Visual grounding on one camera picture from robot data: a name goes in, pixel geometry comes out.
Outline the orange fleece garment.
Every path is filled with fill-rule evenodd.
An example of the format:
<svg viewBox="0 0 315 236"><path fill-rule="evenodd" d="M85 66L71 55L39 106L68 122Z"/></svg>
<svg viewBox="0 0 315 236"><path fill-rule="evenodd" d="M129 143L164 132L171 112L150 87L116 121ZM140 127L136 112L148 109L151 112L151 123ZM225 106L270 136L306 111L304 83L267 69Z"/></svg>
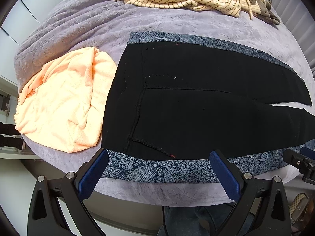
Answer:
<svg viewBox="0 0 315 236"><path fill-rule="evenodd" d="M117 66L96 47L46 63L19 94L16 129L30 140L66 153L97 145Z"/></svg>

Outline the brown grey garment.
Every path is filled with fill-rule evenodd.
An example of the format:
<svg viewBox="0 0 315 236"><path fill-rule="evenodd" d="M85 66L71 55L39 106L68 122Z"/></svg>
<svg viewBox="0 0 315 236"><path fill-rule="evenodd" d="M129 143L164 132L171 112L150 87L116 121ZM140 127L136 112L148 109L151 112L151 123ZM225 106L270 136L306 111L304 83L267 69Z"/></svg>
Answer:
<svg viewBox="0 0 315 236"><path fill-rule="evenodd" d="M270 25L279 25L281 20L271 12L271 3L269 0L256 0L260 8L260 13L254 13L254 16Z"/></svg>

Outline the patterned handbag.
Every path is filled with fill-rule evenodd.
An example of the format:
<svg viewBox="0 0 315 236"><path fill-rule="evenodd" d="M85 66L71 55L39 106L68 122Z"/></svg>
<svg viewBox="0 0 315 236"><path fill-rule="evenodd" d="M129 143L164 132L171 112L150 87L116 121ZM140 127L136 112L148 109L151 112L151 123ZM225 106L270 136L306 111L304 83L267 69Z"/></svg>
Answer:
<svg viewBox="0 0 315 236"><path fill-rule="evenodd" d="M289 206L290 223L298 229L303 230L307 226L313 211L313 202L305 194L299 193Z"/></svg>

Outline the black pants patterned side stripe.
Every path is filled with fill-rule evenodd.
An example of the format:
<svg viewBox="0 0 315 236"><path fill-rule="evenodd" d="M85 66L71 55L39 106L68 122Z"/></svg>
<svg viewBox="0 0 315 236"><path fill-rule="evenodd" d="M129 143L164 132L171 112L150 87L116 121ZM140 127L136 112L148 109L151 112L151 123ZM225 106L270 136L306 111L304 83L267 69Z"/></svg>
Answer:
<svg viewBox="0 0 315 236"><path fill-rule="evenodd" d="M133 32L106 102L105 178L216 183L211 151L244 172L285 166L286 149L314 148L305 79L271 55L203 36Z"/></svg>

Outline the bystander in dark trousers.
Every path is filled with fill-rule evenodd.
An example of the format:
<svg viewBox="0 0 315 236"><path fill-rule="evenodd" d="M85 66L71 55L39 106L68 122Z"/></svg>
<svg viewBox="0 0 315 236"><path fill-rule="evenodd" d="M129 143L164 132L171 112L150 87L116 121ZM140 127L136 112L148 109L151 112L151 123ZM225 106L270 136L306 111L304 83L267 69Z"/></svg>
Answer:
<svg viewBox="0 0 315 236"><path fill-rule="evenodd" d="M0 122L0 147L12 147L18 150L24 150L26 144L20 137L15 137L21 135L19 131L16 130L16 126L13 124L4 124Z"/></svg>

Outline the operator blue jeans legs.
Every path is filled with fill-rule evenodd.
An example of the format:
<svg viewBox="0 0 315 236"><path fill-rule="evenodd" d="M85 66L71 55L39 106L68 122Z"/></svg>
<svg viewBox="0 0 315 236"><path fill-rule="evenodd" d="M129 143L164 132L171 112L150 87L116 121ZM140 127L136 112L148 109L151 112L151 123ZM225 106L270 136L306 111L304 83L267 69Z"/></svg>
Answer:
<svg viewBox="0 0 315 236"><path fill-rule="evenodd" d="M232 204L204 207L163 207L163 225L158 235L214 235L223 224Z"/></svg>

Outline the lavender embossed bed blanket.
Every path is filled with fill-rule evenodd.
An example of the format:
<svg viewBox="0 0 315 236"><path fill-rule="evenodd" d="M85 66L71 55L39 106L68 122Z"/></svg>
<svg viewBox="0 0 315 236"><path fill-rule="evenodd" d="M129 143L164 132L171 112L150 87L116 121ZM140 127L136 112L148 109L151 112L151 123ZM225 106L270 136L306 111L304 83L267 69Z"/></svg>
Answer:
<svg viewBox="0 0 315 236"><path fill-rule="evenodd" d="M239 18L216 11L151 9L114 0L63 0L20 45L14 58L19 89L42 66L67 52L96 47L119 62L132 32L211 37L246 45L292 67L314 95L311 68L284 24L273 27L246 13ZM96 190L144 204L196 207L228 202L208 160L144 161L110 151Z"/></svg>

